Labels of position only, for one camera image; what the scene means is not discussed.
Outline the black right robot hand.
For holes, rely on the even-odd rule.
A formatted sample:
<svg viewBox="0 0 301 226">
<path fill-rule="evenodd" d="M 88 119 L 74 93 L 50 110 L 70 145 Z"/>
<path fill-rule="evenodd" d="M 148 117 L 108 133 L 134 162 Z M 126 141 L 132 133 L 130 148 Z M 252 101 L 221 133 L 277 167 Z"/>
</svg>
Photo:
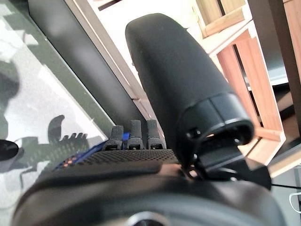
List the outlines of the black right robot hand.
<svg viewBox="0 0 301 226">
<path fill-rule="evenodd" d="M 40 176 L 11 224 L 284 226 L 268 168 L 238 148 L 253 139 L 253 122 L 207 53 L 159 13 L 128 23 L 125 37 L 167 149 L 149 121 L 146 149 L 111 144 Z"/>
</svg>

